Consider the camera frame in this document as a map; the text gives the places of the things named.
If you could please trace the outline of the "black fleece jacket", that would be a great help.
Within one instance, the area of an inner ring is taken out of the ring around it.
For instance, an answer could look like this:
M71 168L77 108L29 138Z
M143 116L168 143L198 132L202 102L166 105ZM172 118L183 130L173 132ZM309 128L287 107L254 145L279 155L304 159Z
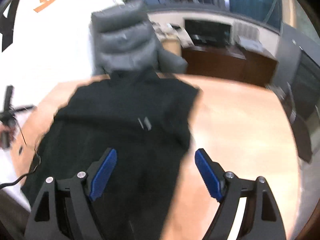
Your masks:
M115 71L79 87L41 140L41 165L22 192L34 204L47 177L70 178L113 148L116 166L93 203L104 237L159 239L189 150L188 118L198 93L151 69Z

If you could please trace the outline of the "black mesh office chair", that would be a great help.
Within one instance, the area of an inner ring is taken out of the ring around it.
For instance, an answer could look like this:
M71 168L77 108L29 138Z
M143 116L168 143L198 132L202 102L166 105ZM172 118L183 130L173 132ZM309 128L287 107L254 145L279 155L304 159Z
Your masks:
M298 156L303 161L312 161L311 135L306 121L313 113L319 115L319 64L303 49L297 69L286 91L279 86L267 85L276 94L290 123L296 143Z

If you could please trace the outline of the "dark wooden cabinet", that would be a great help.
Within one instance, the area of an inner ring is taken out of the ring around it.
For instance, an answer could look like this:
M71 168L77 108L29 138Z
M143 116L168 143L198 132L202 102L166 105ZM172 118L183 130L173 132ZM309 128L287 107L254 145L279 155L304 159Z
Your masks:
M216 77L265 87L271 82L277 59L265 50L255 52L241 46L192 46L182 49L187 74Z

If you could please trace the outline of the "white papers on cabinet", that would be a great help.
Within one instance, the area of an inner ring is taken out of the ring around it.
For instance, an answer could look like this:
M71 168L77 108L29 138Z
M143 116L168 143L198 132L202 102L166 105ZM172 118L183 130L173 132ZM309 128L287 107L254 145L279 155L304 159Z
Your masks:
M238 36L238 39L236 42L238 45L245 48L246 50L258 51L258 52L263 52L264 50L263 45L259 41L252 40L244 36Z

